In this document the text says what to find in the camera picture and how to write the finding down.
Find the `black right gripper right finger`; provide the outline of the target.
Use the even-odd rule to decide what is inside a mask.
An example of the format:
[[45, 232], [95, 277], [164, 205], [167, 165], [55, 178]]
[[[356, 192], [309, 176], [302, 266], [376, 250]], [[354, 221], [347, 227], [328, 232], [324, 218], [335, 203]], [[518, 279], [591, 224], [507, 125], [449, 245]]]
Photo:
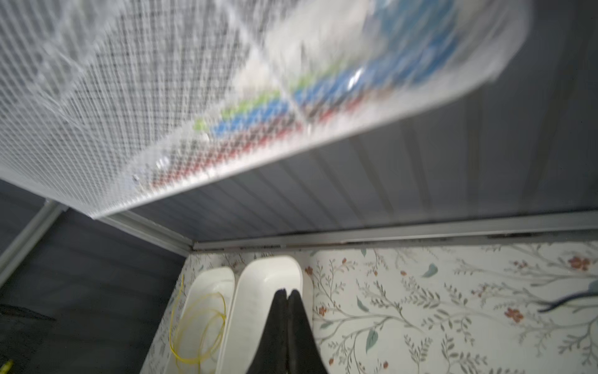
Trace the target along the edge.
[[327, 374], [298, 290], [287, 299], [287, 368], [290, 374]]

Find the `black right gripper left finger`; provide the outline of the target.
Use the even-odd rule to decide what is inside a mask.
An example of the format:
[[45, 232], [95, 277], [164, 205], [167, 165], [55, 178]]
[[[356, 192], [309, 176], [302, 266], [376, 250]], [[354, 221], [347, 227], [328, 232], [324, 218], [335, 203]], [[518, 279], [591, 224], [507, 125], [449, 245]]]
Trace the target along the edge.
[[247, 374], [287, 372], [287, 292], [274, 294], [258, 349]]

